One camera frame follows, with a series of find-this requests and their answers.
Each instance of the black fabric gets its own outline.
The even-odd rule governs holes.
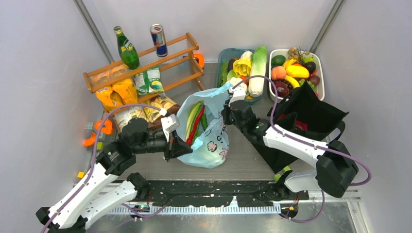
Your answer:
[[[293,93],[284,98],[277,106],[273,121],[285,130],[306,138],[322,141],[335,129],[340,130],[340,134],[336,137],[339,139],[345,129],[345,123],[342,119],[349,113],[343,112],[334,106],[320,101],[312,88],[305,82],[300,88],[294,89]],[[295,128],[296,121],[300,121],[308,125],[308,130],[300,130]],[[270,153],[260,153],[271,169],[277,173],[284,167],[294,162],[297,158],[280,150],[270,150]]]

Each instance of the green glass bottle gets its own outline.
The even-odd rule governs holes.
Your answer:
[[[132,43],[127,39],[127,37],[123,34],[123,30],[120,26],[116,26],[113,29],[117,36],[117,46],[119,49],[119,55],[121,61],[129,68],[129,69],[136,69],[139,67],[139,55],[136,52],[135,47]]]

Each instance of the red bull can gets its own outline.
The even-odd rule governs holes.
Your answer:
[[[150,27],[150,34],[152,35],[153,44],[156,47],[156,54],[159,57],[167,56],[166,38],[163,26],[154,24]]]

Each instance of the gray wall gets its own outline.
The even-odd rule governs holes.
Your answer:
[[[342,141],[373,172],[360,191],[377,233],[412,226],[411,9],[409,0],[347,1],[317,52],[325,101],[350,111]]]
[[[153,46],[149,28],[164,26],[172,40],[190,32],[206,61],[226,48],[268,50],[299,45],[309,49],[334,1],[331,0],[88,0],[85,4],[115,60],[113,27],[122,26],[138,51]],[[177,45],[169,46],[169,52]]]
[[[83,128],[102,108],[82,73],[107,61],[71,0],[1,1],[0,11],[0,232],[36,233],[36,210],[85,169]]]

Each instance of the wooden rack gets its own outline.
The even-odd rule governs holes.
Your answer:
[[[150,69],[154,66],[159,66],[159,65],[163,64],[162,66],[160,66],[160,72],[162,72],[162,71],[165,71],[167,69],[175,67],[175,66],[177,66],[177,65],[179,65],[183,62],[186,62],[186,61],[189,61],[189,63],[190,63],[191,75],[187,76],[185,78],[182,78],[182,79],[180,79],[180,80],[178,80],[178,81],[176,81],[176,82],[174,82],[170,85],[167,85],[163,89],[165,91],[168,91],[168,90],[170,90],[172,88],[175,88],[175,87],[177,87],[177,86],[179,86],[183,83],[186,83],[188,81],[196,80],[199,88],[201,90],[204,90],[205,88],[204,88],[204,86],[202,85],[202,83],[200,82],[200,79],[199,79],[200,76],[203,76],[204,71],[200,67],[200,65],[196,62],[196,60],[194,58],[194,55],[193,55],[193,51],[198,50],[199,45],[197,44],[197,42],[193,38],[193,36],[190,33],[186,33],[185,35],[183,35],[181,37],[178,37],[176,39],[168,41],[166,44],[169,48],[169,46],[171,46],[173,44],[176,44],[178,42],[181,42],[183,40],[187,41],[187,48],[186,49],[180,50],[180,51],[175,52],[173,54],[169,54],[166,57],[159,58],[158,60],[153,61],[153,62],[149,62],[147,64],[143,64],[141,62],[139,68],[134,69],[134,70],[130,70],[129,72],[127,72],[125,74],[122,74],[122,75],[119,75],[118,77],[115,77],[113,79],[108,79],[108,80],[104,81],[103,83],[94,83],[93,80],[92,80],[92,77],[95,76],[95,75],[98,75],[100,73],[109,71],[110,69],[112,69],[116,66],[121,65],[122,61],[113,62],[113,63],[111,63],[107,66],[104,66],[102,68],[99,68],[99,69],[94,70],[94,71],[89,72],[89,73],[83,73],[83,76],[85,78],[85,81],[86,81],[86,84],[87,84],[87,87],[88,87],[89,91],[91,93],[94,93],[97,90],[100,90],[100,89],[102,89],[106,86],[110,86],[112,84],[115,84],[119,81],[125,80],[127,78],[130,78],[130,77],[132,77],[136,74],[139,74],[139,73],[141,73],[145,70],[148,70],[148,69]],[[148,55],[150,53],[154,53],[155,51],[156,51],[156,47],[152,47],[148,50],[145,50],[145,51],[142,51],[142,52],[138,53],[140,60],[141,61],[144,60],[143,58],[144,58],[145,55]],[[170,61],[172,59],[175,59],[176,61],[168,63],[168,61]],[[158,94],[151,94],[151,95],[146,95],[146,96],[139,97],[138,102],[148,100],[148,99],[150,99],[152,97],[155,97],[157,95]]]

